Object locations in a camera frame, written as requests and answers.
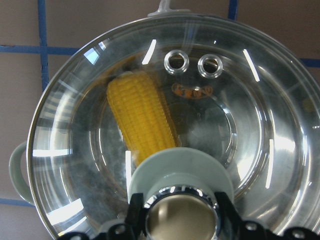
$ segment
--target pot handle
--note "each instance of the pot handle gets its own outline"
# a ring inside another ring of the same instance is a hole
[[[151,12],[148,14],[148,17],[156,16],[156,15],[163,15],[163,14],[170,14],[170,13],[187,13],[191,12],[189,9],[171,9],[171,0],[161,0],[159,4],[159,8],[155,12]]]
[[[28,203],[35,205],[30,187],[27,185],[22,175],[20,166],[21,157],[26,151],[26,148],[27,142],[25,141],[13,150],[9,160],[9,175],[14,189],[20,195],[20,197]]]

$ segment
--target orange logo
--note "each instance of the orange logo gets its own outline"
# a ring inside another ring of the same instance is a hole
[[[200,88],[191,88],[176,82],[172,85],[171,90],[179,97],[186,99],[203,99],[210,97],[214,92],[212,86],[209,85]]]

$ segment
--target glass lid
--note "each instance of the glass lid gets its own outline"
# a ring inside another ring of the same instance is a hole
[[[36,110],[38,212],[54,237],[93,237],[126,215],[145,158],[189,147],[225,167],[244,219],[319,233],[319,96],[291,52],[240,23],[177,14],[116,28],[62,67]]]

